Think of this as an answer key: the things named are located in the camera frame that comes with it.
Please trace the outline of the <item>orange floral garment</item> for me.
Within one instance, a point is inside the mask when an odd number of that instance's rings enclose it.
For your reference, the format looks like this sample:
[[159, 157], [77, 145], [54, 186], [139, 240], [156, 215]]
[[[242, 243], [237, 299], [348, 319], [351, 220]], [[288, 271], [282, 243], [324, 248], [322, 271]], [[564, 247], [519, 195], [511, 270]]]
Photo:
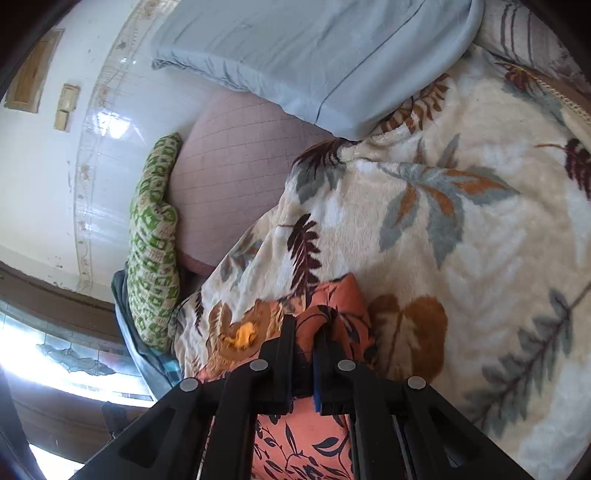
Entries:
[[355, 276], [231, 317], [212, 308], [198, 372], [216, 398], [201, 478], [356, 478], [351, 380], [377, 346]]

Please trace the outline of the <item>blue grey striped cloth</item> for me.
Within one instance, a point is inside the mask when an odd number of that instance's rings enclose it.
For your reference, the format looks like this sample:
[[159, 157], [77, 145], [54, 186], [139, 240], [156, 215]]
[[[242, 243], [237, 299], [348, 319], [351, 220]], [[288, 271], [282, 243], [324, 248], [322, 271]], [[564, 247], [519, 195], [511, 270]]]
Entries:
[[114, 273], [111, 291], [116, 321], [127, 351], [152, 396], [160, 399], [181, 381], [180, 366], [169, 351], [154, 349], [141, 339], [129, 307], [126, 270]]

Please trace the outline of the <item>green checkered pillow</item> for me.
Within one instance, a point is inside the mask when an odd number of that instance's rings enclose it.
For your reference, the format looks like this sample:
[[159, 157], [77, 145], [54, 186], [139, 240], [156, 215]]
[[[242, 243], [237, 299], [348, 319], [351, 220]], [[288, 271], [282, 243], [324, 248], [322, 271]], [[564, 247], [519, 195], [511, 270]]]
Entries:
[[182, 139], [160, 138], [144, 164], [130, 205], [127, 292], [141, 339], [159, 351], [169, 348], [168, 322], [179, 297], [176, 209], [165, 194]]

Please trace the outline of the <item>cream leaf-print fleece blanket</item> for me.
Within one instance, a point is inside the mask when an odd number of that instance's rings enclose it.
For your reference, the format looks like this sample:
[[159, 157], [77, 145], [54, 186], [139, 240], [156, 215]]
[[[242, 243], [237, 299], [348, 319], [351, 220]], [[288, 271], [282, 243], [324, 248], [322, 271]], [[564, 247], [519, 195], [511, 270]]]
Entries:
[[472, 47], [360, 142], [291, 165], [172, 320], [187, 377], [209, 313], [238, 323], [353, 274], [384, 377], [425, 379], [536, 479], [590, 448], [590, 123], [512, 93]]

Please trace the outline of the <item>light blue pillow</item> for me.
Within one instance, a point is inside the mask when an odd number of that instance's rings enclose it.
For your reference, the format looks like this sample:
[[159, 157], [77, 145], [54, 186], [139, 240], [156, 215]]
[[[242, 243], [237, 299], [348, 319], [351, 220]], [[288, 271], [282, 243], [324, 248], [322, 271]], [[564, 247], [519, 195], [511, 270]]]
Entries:
[[153, 38], [152, 65], [360, 140], [460, 59], [483, 11], [480, 1], [183, 1]]

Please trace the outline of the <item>striped beige bedsheet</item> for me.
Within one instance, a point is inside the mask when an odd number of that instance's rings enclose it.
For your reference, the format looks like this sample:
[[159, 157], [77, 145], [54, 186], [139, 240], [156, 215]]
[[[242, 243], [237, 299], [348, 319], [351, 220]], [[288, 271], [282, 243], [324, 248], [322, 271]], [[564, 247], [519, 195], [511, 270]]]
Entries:
[[559, 37], [520, 1], [486, 1], [475, 43], [494, 57], [512, 93], [560, 121], [590, 123], [590, 81]]

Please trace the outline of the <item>window with brown frame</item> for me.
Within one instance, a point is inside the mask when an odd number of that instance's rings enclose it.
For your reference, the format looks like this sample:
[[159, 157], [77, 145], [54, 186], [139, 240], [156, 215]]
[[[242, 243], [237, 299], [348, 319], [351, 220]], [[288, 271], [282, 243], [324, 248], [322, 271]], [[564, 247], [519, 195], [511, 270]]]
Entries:
[[1, 371], [41, 473], [68, 479], [110, 439], [101, 407], [129, 419], [154, 397], [110, 302], [1, 266]]

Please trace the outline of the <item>beige wall switch plate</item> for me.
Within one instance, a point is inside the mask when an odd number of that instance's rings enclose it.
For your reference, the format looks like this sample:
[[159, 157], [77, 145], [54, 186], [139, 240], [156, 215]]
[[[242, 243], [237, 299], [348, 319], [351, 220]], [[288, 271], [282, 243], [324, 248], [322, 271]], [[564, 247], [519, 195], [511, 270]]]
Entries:
[[67, 132], [70, 117], [77, 107], [80, 95], [80, 87], [77, 85], [64, 84], [58, 99], [55, 112], [54, 129], [60, 132]]

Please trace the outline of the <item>wooden wall niche frame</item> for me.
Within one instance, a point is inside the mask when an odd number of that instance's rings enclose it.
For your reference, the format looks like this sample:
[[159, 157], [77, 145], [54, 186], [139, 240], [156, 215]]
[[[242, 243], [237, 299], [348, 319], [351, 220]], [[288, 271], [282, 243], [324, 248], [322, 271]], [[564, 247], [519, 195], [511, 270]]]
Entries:
[[4, 107], [36, 114], [43, 87], [63, 29], [52, 29], [34, 46], [19, 68], [5, 96]]

